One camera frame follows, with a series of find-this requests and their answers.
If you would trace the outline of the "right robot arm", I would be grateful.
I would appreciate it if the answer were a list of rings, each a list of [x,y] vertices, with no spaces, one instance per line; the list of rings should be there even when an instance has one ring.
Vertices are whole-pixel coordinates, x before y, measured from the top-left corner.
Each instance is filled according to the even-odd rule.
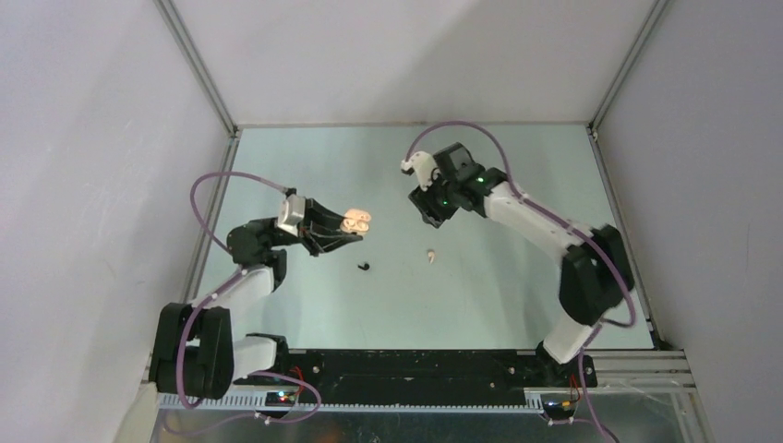
[[[540,379],[559,386],[574,372],[572,359],[606,313],[630,299],[634,279],[620,232],[563,219],[517,188],[502,170],[486,168],[455,143],[435,154],[417,151],[401,162],[417,185],[409,200],[435,228],[458,210],[473,212],[522,235],[560,267],[561,314],[542,341]]]

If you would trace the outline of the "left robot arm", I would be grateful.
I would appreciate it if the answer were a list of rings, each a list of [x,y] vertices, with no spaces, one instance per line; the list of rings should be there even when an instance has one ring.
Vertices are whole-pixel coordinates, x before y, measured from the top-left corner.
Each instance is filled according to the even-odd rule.
[[[210,293],[162,309],[149,381],[187,408],[221,399],[236,380],[255,372],[270,384],[283,383],[292,372],[291,358],[281,353],[284,338],[240,335],[241,317],[282,285],[288,246],[301,245],[318,257],[362,241],[371,220],[365,210],[339,214],[313,198],[291,195],[277,216],[235,227],[225,243],[235,271]]]

